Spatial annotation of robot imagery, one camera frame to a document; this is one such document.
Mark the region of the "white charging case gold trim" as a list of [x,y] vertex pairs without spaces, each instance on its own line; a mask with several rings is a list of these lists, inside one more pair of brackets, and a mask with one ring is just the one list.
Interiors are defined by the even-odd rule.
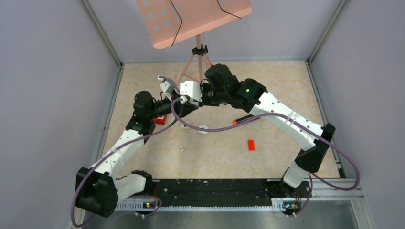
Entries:
[[208,126],[206,126],[206,125],[199,125],[198,127],[200,128],[200,130],[197,131],[198,133],[204,134],[204,135],[208,133],[207,131],[202,131],[202,129],[208,129],[208,128],[209,128]]

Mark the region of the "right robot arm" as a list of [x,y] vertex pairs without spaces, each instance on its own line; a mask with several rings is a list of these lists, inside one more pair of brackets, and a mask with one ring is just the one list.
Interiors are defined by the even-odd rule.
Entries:
[[280,102],[258,81],[246,78],[239,81],[224,64],[211,66],[202,83],[201,105],[229,104],[252,116],[260,116],[278,130],[292,138],[300,151],[282,177],[280,191],[287,197],[299,191],[301,182],[318,172],[328,151],[328,142],[336,131],[332,124],[317,124]]

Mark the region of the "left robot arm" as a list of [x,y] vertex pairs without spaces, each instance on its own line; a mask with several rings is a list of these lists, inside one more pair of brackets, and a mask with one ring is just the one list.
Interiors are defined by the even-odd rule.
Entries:
[[76,174],[76,190],[73,207],[92,212],[96,215],[109,217],[117,204],[139,194],[148,197],[153,192],[153,184],[147,181],[145,172],[134,172],[123,178],[118,175],[124,165],[142,148],[155,132],[154,120],[158,117],[175,113],[185,117],[198,108],[196,102],[181,100],[172,103],[180,96],[170,93],[163,100],[155,100],[148,91],[141,91],[134,98],[134,112],[118,141],[103,158],[90,168],[81,168]]

